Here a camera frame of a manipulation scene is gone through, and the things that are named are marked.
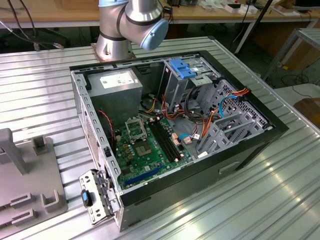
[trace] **floor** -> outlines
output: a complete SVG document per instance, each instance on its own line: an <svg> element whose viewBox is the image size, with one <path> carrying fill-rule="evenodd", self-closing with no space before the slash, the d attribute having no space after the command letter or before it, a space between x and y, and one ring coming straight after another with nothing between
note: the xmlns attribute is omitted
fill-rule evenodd
<svg viewBox="0 0 320 240"><path fill-rule="evenodd" d="M300 100L305 99L307 95L312 98L320 97L320 86L310 83L294 86L294 89L293 86L287 86L277 88L274 91L291 106L295 105Z"/></svg>
<svg viewBox="0 0 320 240"><path fill-rule="evenodd" d="M235 36L238 35L239 29L242 28L240 23L226 23L226 24L190 24L187 30L188 37L201 37L201 36L214 36L220 43L222 43L228 49L230 48L230 43L233 41ZM70 39L70 47L81 47L89 46L91 43L91 35L89 27L65 27L57 29L59 33L67 36ZM93 28L94 34L99 34L98 27ZM0 36L6 34L6 29L0 29ZM45 32L39 33L39 38L43 41L57 41L61 42L58 37L52 37ZM231 50L235 50L241 37L239 37L235 43L231 46ZM18 39L15 36L7 38L7 42L0 40L0 53L14 53L14 52L24 52L32 51L32 43L25 42ZM272 57L264 52L261 48L255 45L254 42L249 41L245 46L243 52L239 56L240 60L243 61L249 68L251 68L255 73L261 75L264 73ZM317 62L313 66L309 67L304 73L308 76L309 83L315 83L320 76L320 62ZM267 79L267 83L273 88L283 88L291 85L298 85L302 83L307 83L307 77L304 81L297 79L297 74L299 72L291 72L289 70L284 70L278 67L273 74Z"/></svg>

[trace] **red cable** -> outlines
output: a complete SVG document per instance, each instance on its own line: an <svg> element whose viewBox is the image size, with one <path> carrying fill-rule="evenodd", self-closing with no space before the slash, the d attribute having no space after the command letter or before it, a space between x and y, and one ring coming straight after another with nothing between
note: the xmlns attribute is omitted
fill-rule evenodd
<svg viewBox="0 0 320 240"><path fill-rule="evenodd" d="M97 111L99 113L101 113L103 116L106 117L106 119L108 120L109 122L109 125L110 125L110 130L111 130L111 137L112 137L112 141L111 141L111 147L114 148L114 128L112 127L112 121L110 120L110 118L107 116L107 114L105 114L103 111L97 109Z"/></svg>

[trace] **metal bracket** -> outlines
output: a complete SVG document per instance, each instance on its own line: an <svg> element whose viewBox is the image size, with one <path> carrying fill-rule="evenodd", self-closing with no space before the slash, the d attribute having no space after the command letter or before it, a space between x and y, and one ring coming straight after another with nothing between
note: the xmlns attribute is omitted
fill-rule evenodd
<svg viewBox="0 0 320 240"><path fill-rule="evenodd" d="M92 225L113 217L114 213L120 210L115 191L110 187L109 179L104 178L102 171L89 170L79 177L79 181L82 191L87 193L81 196L84 203L89 202L85 207Z"/></svg>
<svg viewBox="0 0 320 240"><path fill-rule="evenodd" d="M130 125L132 125L134 123L139 123L139 127L140 127L142 133L136 134L136 135L132 134L132 129L130 128ZM143 120L141 117L133 117L132 119L129 118L128 121L125 122L125 126L126 126L128 133L129 133L129 138L130 138L131 143L135 143L135 141L138 139L147 138L147 132L145 130L144 123L143 123Z"/></svg>

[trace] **open computer tower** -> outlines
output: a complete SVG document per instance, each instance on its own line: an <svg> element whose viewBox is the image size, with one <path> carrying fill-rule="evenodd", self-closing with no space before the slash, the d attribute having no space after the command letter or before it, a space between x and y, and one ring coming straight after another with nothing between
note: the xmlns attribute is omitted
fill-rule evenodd
<svg viewBox="0 0 320 240"><path fill-rule="evenodd" d="M79 177L93 225L131 227L247 166L288 129L207 51L70 73L96 166Z"/></svg>

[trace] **green circuit board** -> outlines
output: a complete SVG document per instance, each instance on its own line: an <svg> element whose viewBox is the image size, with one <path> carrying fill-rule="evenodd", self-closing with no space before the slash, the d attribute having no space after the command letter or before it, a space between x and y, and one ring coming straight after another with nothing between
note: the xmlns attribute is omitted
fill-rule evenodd
<svg viewBox="0 0 320 240"><path fill-rule="evenodd" d="M174 133L174 130L168 123L167 119L161 119L159 122L166 132L168 141L173 141L171 134ZM147 133L147 138L144 141L137 140L134 144L130 143L130 137L126 127L118 128L114 132L115 136L118 136L118 138L120 136L120 140L117 140L116 143L115 157L121 169L121 174L118 177L118 183L122 189L128 189L134 185L151 179L154 175L163 174L192 162L191 156L183 146L180 146L179 148L176 147L176 150L180 154L183 154L183 157L178 161L169 161L146 122L144 123L144 128ZM156 174L143 177L143 179L137 182L126 184L129 180L146 173L150 174L153 171L156 171Z"/></svg>

